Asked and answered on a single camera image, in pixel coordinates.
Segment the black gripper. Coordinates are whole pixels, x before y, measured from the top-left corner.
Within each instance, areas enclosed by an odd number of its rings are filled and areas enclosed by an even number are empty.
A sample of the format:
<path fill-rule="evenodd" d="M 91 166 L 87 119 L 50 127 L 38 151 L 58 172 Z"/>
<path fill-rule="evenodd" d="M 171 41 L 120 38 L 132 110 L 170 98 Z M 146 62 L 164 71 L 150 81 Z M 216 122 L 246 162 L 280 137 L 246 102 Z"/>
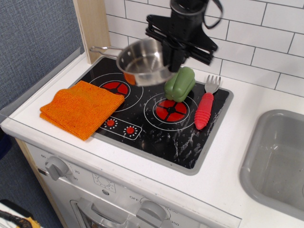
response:
<path fill-rule="evenodd" d="M 150 14 L 146 19 L 146 34 L 161 42 L 163 65 L 170 65 L 171 72 L 177 72 L 189 57 L 210 65 L 218 47 L 203 31 L 204 10 L 172 10 L 170 17 Z"/>

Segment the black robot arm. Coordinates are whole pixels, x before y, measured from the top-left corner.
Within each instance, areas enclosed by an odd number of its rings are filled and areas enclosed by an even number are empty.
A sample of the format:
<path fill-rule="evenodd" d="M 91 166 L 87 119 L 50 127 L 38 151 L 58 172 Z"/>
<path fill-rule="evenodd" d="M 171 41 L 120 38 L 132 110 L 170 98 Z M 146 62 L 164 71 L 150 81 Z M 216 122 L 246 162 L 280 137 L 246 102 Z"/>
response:
<path fill-rule="evenodd" d="M 203 31 L 207 0 L 171 0 L 171 16 L 148 15 L 146 35 L 162 46 L 163 64 L 177 72 L 187 58 L 206 65 L 218 46 Z"/>

